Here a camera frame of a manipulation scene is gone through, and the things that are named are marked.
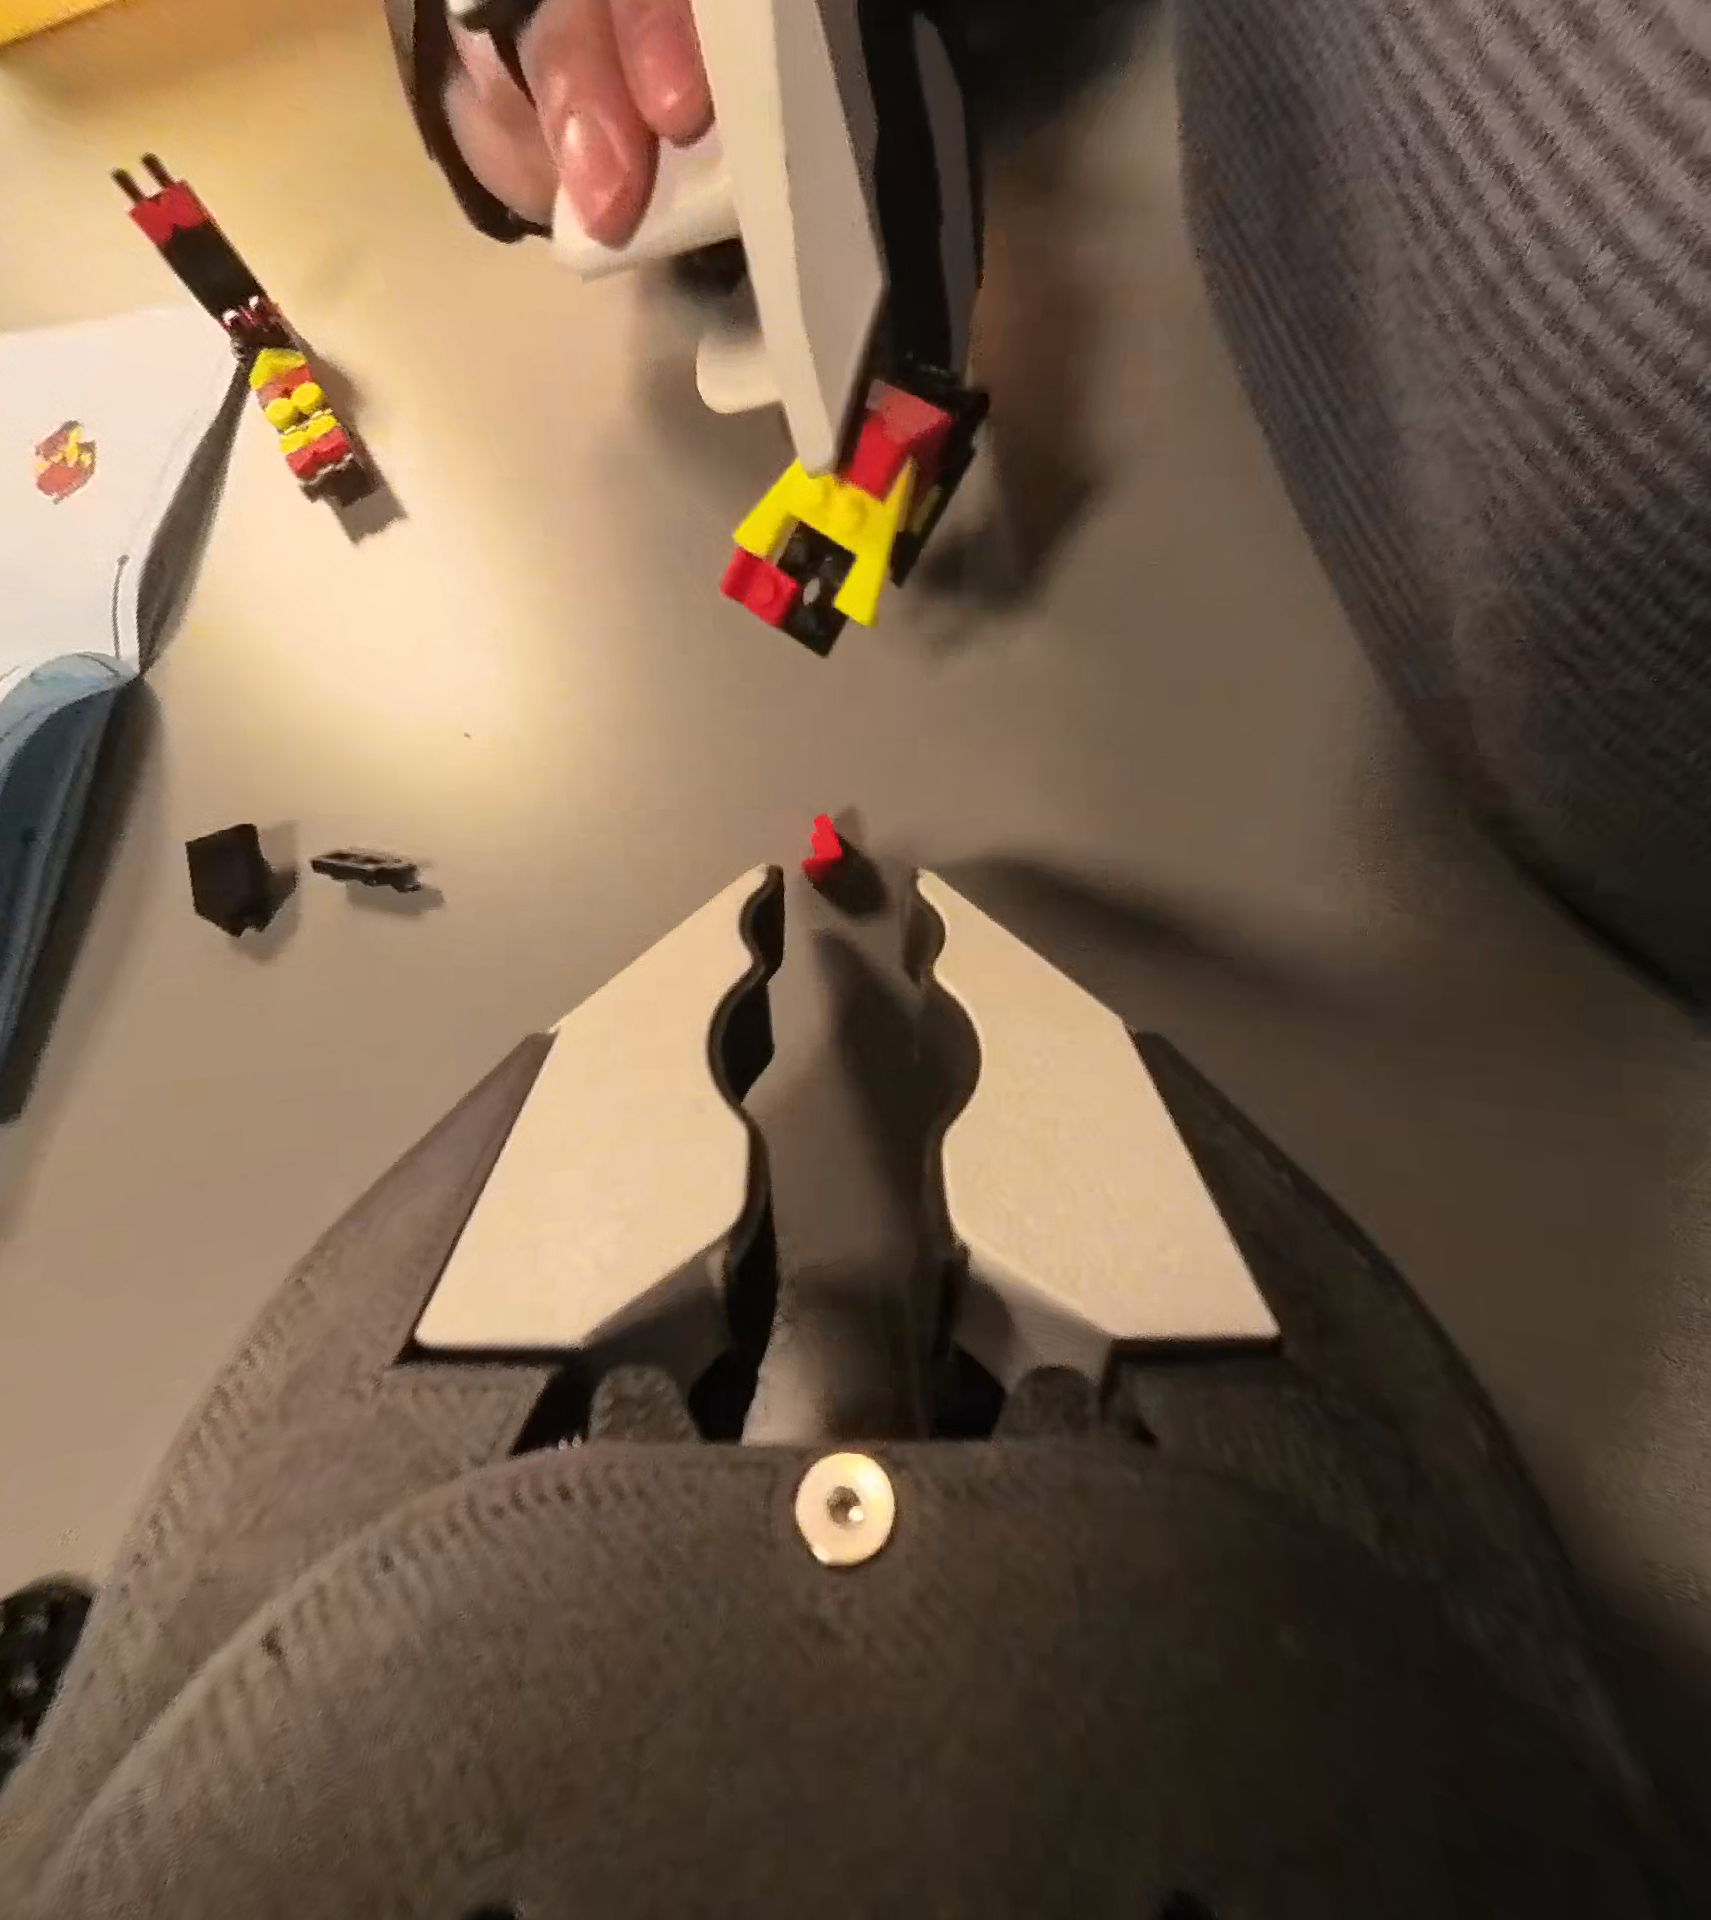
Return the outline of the black lego block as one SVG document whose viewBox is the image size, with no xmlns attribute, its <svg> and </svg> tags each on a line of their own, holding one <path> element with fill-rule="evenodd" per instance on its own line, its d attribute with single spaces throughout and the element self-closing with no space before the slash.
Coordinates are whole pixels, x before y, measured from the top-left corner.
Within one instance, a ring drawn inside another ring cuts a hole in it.
<svg viewBox="0 0 1711 1920">
<path fill-rule="evenodd" d="M 255 826 L 187 836 L 195 917 L 220 935 L 255 935 L 294 894 L 294 867 L 264 857 Z"/>
</svg>

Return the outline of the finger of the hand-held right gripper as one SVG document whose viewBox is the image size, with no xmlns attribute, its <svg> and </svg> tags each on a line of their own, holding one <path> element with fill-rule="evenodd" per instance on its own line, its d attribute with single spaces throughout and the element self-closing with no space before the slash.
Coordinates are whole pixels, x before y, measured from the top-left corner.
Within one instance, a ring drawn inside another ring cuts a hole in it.
<svg viewBox="0 0 1711 1920">
<path fill-rule="evenodd" d="M 693 350 L 712 412 L 784 408 L 804 471 L 842 471 L 886 296 L 878 103 L 857 0 L 693 0 L 745 286 Z"/>
<path fill-rule="evenodd" d="M 941 6 L 883 6 L 883 379 L 965 379 L 981 296 L 977 119 Z"/>
</svg>

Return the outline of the open instruction booklet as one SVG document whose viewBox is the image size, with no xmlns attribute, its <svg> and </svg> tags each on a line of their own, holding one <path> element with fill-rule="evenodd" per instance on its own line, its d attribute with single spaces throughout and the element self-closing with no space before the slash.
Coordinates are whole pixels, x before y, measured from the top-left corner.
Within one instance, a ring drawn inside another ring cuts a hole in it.
<svg viewBox="0 0 1711 1920">
<path fill-rule="evenodd" d="M 118 689 L 206 521 L 240 365 L 195 308 L 0 333 L 0 1077 Z"/>
</svg>

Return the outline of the long red yellow lego assembly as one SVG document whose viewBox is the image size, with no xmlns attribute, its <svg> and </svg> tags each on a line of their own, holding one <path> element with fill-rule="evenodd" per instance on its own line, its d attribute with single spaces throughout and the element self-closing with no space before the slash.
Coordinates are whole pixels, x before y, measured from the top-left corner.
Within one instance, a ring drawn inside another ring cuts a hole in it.
<svg viewBox="0 0 1711 1920">
<path fill-rule="evenodd" d="M 187 179 L 175 179 L 152 155 L 140 155 L 140 175 L 110 166 L 110 189 L 126 202 L 126 224 L 165 262 L 165 276 L 226 333 L 226 352 L 240 362 L 249 398 L 276 428 L 276 457 L 286 461 L 294 486 L 309 502 L 360 508 L 382 486 L 382 478 L 355 421 L 332 408 L 309 333 L 259 286 L 249 253 L 206 217 L 206 202 Z"/>
</svg>

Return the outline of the small red yellow lego assembly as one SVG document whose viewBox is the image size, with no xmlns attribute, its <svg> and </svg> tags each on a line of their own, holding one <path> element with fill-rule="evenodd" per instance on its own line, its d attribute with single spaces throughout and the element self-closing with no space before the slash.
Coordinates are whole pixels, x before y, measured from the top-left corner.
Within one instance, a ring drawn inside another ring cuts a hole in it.
<svg viewBox="0 0 1711 1920">
<path fill-rule="evenodd" d="M 721 598 L 772 633 L 830 657 L 842 628 L 868 628 L 883 587 L 904 587 L 934 541 L 988 398 L 951 365 L 904 362 L 857 400 L 842 471 L 808 478 L 790 461 L 740 518 Z"/>
</svg>

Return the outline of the person's right hand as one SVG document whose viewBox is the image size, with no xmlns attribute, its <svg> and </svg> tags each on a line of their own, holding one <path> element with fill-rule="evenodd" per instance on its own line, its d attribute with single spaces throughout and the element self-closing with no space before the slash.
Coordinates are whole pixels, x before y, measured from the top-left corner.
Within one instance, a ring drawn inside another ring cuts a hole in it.
<svg viewBox="0 0 1711 1920">
<path fill-rule="evenodd" d="M 469 179 L 511 224 L 618 247 L 662 149 L 712 119 L 691 0 L 545 0 L 511 36 L 445 23 L 440 113 Z"/>
</svg>

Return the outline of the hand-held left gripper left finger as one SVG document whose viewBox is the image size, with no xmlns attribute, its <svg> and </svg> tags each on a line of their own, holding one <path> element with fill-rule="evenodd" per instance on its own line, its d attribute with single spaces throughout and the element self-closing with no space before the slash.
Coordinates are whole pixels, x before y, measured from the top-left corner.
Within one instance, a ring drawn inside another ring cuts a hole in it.
<svg viewBox="0 0 1711 1920">
<path fill-rule="evenodd" d="M 420 1351 L 725 1351 L 765 1210 L 784 867 L 753 860 L 584 1000 L 414 1321 Z"/>
</svg>

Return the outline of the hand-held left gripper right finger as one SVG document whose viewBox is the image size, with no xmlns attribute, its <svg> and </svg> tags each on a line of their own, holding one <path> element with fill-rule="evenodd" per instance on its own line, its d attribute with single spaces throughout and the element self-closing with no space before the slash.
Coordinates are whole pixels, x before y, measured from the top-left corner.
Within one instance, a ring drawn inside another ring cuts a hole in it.
<svg viewBox="0 0 1711 1920">
<path fill-rule="evenodd" d="M 955 1344 L 1272 1351 L 1273 1311 L 1134 1030 L 934 867 L 918 867 L 918 974 L 955 1060 L 934 1126 Z"/>
</svg>

